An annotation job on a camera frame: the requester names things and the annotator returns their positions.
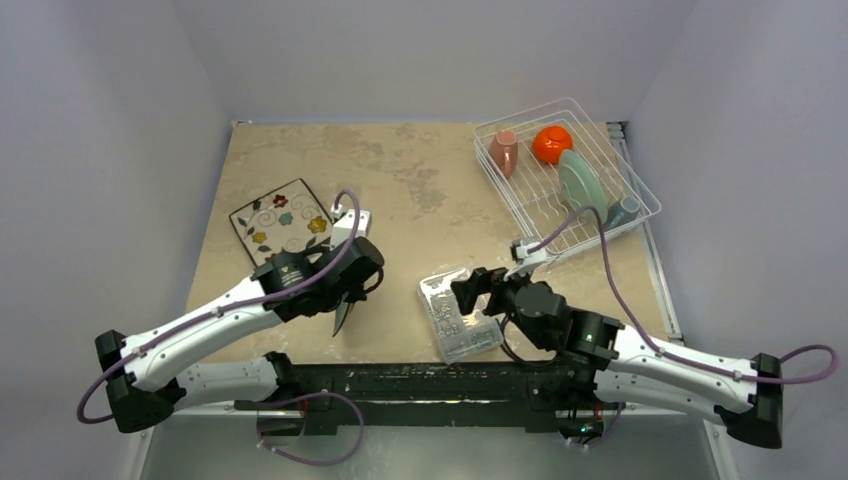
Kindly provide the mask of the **square white floral plate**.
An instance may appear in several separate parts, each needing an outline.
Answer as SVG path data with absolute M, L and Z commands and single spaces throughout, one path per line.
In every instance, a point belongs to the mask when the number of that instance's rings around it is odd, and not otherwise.
M 255 266 L 327 240 L 332 226 L 328 211 L 301 178 L 249 201 L 230 213 L 229 221 Z

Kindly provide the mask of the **pink floral mug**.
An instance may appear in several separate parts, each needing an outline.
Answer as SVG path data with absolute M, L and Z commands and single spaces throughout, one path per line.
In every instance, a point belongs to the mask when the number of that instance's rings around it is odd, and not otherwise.
M 491 141 L 488 154 L 501 171 L 509 179 L 517 164 L 518 148 L 516 134 L 511 130 L 499 131 Z

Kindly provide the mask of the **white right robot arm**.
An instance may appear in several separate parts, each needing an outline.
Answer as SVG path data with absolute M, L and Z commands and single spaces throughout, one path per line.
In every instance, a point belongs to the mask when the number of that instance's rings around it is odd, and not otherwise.
M 461 313 L 485 295 L 485 315 L 503 316 L 534 347 L 576 370 L 561 381 L 573 406 L 596 398 L 649 404 L 698 415 L 751 446 L 783 445 L 782 365 L 773 355 L 719 357 L 642 336 L 617 319 L 569 306 L 544 281 L 504 268 L 477 268 L 450 289 Z

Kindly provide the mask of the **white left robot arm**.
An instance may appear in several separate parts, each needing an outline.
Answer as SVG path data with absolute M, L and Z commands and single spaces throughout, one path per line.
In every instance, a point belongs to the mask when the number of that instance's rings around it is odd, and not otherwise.
M 363 301 L 365 284 L 384 258 L 366 237 L 334 250 L 317 246 L 281 252 L 225 294 L 166 325 L 135 335 L 115 330 L 95 340 L 110 414 L 121 433 L 155 426 L 174 412 L 226 400 L 266 401 L 284 409 L 298 382 L 284 371 L 287 356 L 202 364 L 202 359 L 255 332 L 298 317 Z

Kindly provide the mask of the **grey coffee mug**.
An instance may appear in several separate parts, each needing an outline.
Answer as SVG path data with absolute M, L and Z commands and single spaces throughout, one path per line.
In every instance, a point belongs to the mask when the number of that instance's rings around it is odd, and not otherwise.
M 608 208 L 605 230 L 611 230 L 635 220 L 641 211 L 641 202 L 633 196 L 625 196 Z

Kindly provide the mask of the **teal square plate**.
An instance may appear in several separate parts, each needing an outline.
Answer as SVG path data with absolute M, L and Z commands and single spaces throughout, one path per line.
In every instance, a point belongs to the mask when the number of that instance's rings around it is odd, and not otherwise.
M 336 337 L 342 330 L 347 318 L 354 309 L 354 305 L 354 302 L 344 300 L 335 310 L 334 326 L 332 331 L 333 337 Z

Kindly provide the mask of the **light blue flower plate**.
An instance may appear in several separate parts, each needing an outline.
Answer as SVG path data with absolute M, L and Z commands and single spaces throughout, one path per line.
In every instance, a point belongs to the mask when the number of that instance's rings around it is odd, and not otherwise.
M 573 211 L 592 206 L 603 224 L 608 217 L 607 199 L 594 169 L 579 153 L 563 150 L 559 157 L 558 176 L 567 204 Z

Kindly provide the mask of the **orange cup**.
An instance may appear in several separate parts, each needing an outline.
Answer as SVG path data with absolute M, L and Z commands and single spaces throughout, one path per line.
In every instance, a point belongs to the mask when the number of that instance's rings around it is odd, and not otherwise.
M 540 163 L 558 165 L 562 152 L 572 148 L 573 138 L 569 131 L 562 125 L 551 125 L 537 132 L 531 152 Z

